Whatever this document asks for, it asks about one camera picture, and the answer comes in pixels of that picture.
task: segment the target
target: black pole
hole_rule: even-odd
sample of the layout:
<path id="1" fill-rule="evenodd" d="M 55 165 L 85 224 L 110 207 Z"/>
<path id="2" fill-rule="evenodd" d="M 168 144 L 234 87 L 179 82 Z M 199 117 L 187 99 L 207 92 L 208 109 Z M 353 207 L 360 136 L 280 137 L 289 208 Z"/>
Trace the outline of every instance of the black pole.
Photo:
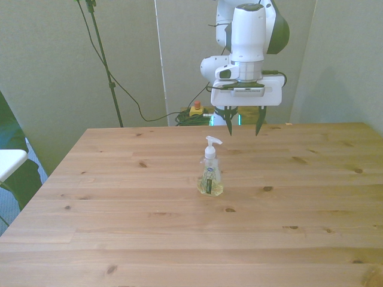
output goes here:
<path id="1" fill-rule="evenodd" d="M 100 37 L 100 34 L 98 32 L 97 23 L 96 23 L 96 19 L 95 19 L 95 14 L 94 14 L 95 9 L 93 8 L 93 6 L 96 6 L 96 1 L 95 0 L 86 0 L 86 5 L 88 7 L 88 11 L 89 11 L 90 15 L 92 15 L 93 25 L 95 26 L 98 44 L 100 45 L 100 50 L 101 50 L 101 55 L 102 55 L 102 59 L 104 62 L 105 70 L 107 71 L 108 80 L 109 80 L 109 88 L 112 92 L 112 97 L 113 97 L 113 101 L 114 101 L 115 111 L 117 112 L 118 121 L 120 122 L 120 127 L 124 127 L 124 125 L 122 123 L 122 119 L 121 119 L 120 109 L 118 108 L 117 98 L 116 98 L 115 92 L 114 92 L 115 83 L 112 82 L 112 79 L 110 77 L 110 72 L 109 72 L 109 68 L 108 68 L 108 64 L 107 64 L 107 58 L 105 57 L 104 49 L 102 48 L 101 37 Z"/>

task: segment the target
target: white pump head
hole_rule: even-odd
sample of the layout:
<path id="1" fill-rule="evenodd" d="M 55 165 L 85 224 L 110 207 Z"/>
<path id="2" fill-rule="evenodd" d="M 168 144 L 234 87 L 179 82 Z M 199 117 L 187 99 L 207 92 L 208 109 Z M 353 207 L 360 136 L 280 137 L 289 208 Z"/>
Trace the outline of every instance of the white pump head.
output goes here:
<path id="1" fill-rule="evenodd" d="M 212 136 L 207 136 L 206 139 L 208 140 L 209 146 L 205 148 L 205 157 L 208 159 L 213 159 L 215 158 L 215 148 L 213 147 L 213 143 L 221 145 L 222 141 Z"/>

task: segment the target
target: soap dispenser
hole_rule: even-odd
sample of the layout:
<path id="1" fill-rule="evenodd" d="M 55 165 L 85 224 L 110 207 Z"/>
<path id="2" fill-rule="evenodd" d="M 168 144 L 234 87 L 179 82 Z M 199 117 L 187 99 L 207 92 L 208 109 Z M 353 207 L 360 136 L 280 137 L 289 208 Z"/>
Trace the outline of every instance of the soap dispenser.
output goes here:
<path id="1" fill-rule="evenodd" d="M 213 143 L 222 144 L 222 141 L 212 136 L 207 136 L 208 147 L 205 149 L 205 156 L 201 158 L 200 164 L 203 169 L 202 176 L 198 179 L 197 188 L 206 196 L 219 196 L 223 192 L 219 159 L 215 154 Z"/>

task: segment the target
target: gray wall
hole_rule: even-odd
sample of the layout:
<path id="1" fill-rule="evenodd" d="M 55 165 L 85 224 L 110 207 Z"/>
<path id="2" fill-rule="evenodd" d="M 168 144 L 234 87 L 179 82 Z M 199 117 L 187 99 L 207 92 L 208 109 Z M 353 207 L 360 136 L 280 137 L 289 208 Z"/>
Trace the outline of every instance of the gray wall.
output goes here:
<path id="1" fill-rule="evenodd" d="M 321 0 L 291 121 L 362 121 L 383 135 L 381 1 Z"/>
<path id="2" fill-rule="evenodd" d="M 288 76 L 282 104 L 268 109 L 266 120 L 269 123 L 285 123 L 290 118 L 315 3 L 316 0 L 276 1 L 290 26 L 291 35 L 282 52 L 267 55 L 265 59 L 265 69 L 277 69 Z M 217 1 L 156 0 L 156 6 L 166 105 L 169 112 L 179 111 L 207 84 L 199 70 L 202 59 L 222 52 L 215 42 L 215 28 L 208 26 L 215 24 Z M 211 105 L 207 91 L 199 100 L 203 105 Z M 169 123 L 175 123 L 173 115 Z"/>
<path id="3" fill-rule="evenodd" d="M 147 118 L 165 115 L 154 0 L 97 4 L 110 70 Z M 0 67 L 0 90 L 48 174 L 87 128 L 119 126 L 104 66 L 72 0 L 0 1 Z M 166 125 L 141 120 L 134 102 L 116 93 L 126 127 Z"/>

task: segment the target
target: wooden table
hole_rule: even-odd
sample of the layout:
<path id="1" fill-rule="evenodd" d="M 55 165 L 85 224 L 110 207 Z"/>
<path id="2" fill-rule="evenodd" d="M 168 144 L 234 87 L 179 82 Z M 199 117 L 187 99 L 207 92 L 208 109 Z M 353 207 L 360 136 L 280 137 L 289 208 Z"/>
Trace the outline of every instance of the wooden table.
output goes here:
<path id="1" fill-rule="evenodd" d="M 224 193 L 196 188 L 205 136 Z M 0 286 L 383 286 L 383 140 L 356 124 L 90 129 L 0 238 Z"/>

